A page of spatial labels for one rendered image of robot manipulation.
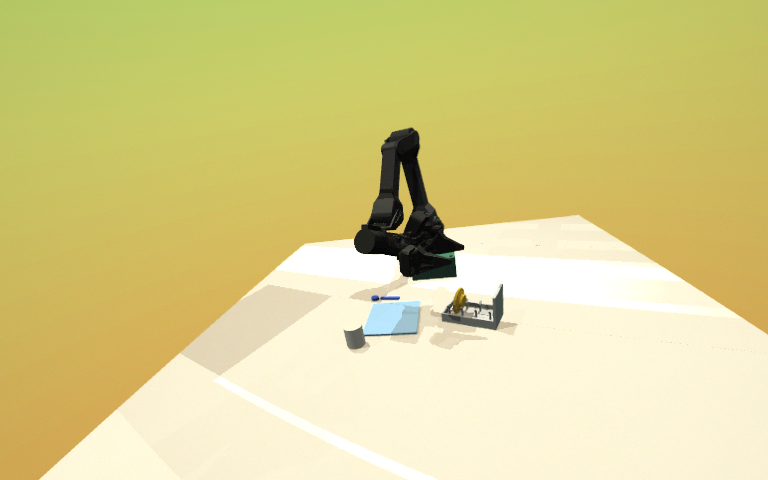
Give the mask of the light blue flat mat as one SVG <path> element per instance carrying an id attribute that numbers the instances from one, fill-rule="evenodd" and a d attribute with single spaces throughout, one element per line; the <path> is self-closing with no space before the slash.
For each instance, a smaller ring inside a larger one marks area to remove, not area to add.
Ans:
<path id="1" fill-rule="evenodd" d="M 373 304 L 364 337 L 417 335 L 421 301 Z"/>

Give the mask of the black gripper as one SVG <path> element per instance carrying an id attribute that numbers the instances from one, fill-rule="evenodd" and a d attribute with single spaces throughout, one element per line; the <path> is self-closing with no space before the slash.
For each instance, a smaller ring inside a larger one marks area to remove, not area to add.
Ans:
<path id="1" fill-rule="evenodd" d="M 416 244 L 400 239 L 398 234 L 392 240 L 392 254 L 397 257 L 400 273 L 405 277 L 412 278 L 415 274 L 451 264 L 451 259 L 432 253 L 445 254 L 464 250 L 464 245 L 447 237 L 444 227 L 440 225 L 435 225 L 427 232 L 427 241 L 424 234 L 419 234 L 416 238 Z M 429 251 L 432 253 L 428 253 Z"/>

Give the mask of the white cylinder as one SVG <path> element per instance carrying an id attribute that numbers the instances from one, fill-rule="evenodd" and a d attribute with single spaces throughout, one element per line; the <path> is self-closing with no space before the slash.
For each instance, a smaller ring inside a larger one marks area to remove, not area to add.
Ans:
<path id="1" fill-rule="evenodd" d="M 347 347 L 357 350 L 365 345 L 362 323 L 359 320 L 350 320 L 343 325 Z"/>

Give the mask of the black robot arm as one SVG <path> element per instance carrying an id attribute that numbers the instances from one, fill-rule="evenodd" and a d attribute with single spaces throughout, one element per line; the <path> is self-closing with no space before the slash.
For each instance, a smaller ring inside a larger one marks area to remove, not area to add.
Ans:
<path id="1" fill-rule="evenodd" d="M 379 195 L 373 203 L 367 224 L 355 236 L 355 249 L 361 254 L 393 256 L 391 245 L 396 230 L 404 220 L 403 205 L 399 199 L 400 166 L 404 170 L 413 210 L 400 239 L 416 244 L 416 236 L 435 225 L 444 227 L 436 209 L 429 203 L 418 161 L 419 134 L 412 127 L 394 131 L 381 146 L 382 166 Z"/>

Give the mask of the yellow plate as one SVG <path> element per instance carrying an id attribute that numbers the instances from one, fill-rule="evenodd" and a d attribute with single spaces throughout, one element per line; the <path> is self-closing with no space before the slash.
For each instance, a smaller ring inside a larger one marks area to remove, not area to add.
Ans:
<path id="1" fill-rule="evenodd" d="M 464 292 L 463 287 L 459 287 L 455 293 L 454 301 L 453 301 L 453 311 L 454 313 L 460 312 L 460 307 L 464 309 L 467 301 L 467 295 Z"/>

